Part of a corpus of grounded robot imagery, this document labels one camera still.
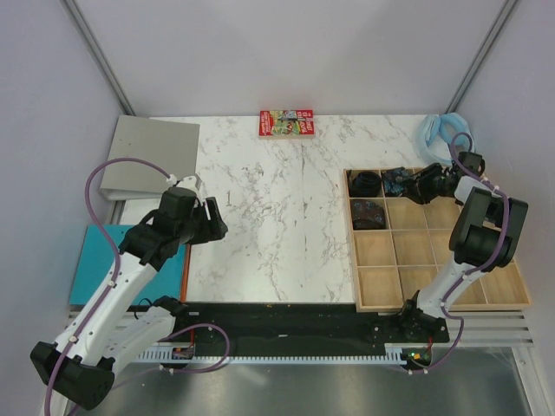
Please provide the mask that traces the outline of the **floral navy necktie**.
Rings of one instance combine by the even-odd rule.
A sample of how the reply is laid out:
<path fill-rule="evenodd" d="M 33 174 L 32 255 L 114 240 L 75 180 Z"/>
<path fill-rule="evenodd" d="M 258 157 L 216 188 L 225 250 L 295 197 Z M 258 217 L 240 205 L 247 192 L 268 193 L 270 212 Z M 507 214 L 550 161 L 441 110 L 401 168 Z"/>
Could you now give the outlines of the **floral navy necktie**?
<path fill-rule="evenodd" d="M 414 173 L 405 167 L 381 171 L 384 196 L 388 198 L 408 197 Z"/>

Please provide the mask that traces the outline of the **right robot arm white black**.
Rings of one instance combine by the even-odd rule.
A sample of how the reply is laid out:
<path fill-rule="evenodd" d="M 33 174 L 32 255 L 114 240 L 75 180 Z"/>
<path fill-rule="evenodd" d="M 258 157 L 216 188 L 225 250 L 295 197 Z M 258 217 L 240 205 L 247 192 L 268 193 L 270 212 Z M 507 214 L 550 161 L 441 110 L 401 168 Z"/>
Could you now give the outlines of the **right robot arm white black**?
<path fill-rule="evenodd" d="M 481 155 L 461 152 L 450 167 L 433 163 L 395 179 L 402 195 L 416 204 L 446 197 L 462 206 L 450 235 L 448 262 L 428 286 L 403 303 L 395 318 L 399 335 L 407 341 L 445 331 L 448 311 L 466 289 L 513 260 L 529 205 L 486 179 L 485 166 Z"/>

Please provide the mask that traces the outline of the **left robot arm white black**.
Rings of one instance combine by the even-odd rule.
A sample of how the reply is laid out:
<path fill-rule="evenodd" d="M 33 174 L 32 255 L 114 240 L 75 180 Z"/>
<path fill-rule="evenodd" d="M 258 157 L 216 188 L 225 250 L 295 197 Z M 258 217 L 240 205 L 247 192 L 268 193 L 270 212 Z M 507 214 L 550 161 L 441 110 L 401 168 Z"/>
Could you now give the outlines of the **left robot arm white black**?
<path fill-rule="evenodd" d="M 157 209 L 127 230 L 113 264 L 72 324 L 55 341 L 39 341 L 30 359 L 49 393 L 57 392 L 85 410 L 99 406 L 116 376 L 157 341 L 183 340 L 190 320 L 184 304 L 170 296 L 156 300 L 147 313 L 119 335 L 113 331 L 142 289 L 180 246 L 225 237 L 216 198 L 173 186 Z"/>

